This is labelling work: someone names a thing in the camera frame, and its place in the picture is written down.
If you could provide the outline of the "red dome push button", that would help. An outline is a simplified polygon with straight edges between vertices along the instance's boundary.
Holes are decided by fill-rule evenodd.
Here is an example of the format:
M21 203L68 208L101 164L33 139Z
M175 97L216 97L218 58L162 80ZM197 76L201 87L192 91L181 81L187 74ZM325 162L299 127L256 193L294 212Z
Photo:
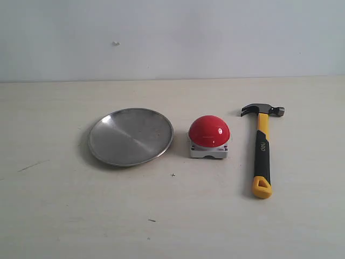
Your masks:
M232 138L227 123L214 115L197 118L188 131L192 158L225 159Z

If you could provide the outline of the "yellow black claw hammer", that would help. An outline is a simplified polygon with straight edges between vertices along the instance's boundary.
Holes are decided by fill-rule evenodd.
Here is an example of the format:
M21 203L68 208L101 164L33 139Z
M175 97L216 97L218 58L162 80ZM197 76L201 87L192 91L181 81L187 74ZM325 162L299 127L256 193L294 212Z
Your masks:
M273 107L269 104L249 104L241 109L242 117L250 113L257 115L252 193L259 199L268 199L272 195L269 116L282 117L285 113L285 108Z

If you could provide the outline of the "round stainless steel plate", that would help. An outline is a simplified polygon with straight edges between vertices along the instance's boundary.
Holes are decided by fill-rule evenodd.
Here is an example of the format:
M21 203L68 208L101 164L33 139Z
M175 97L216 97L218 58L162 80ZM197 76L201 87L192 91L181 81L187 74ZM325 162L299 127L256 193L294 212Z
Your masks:
M90 153L116 167L133 167L152 161L170 147L174 128L167 117L147 108L114 111L91 128Z

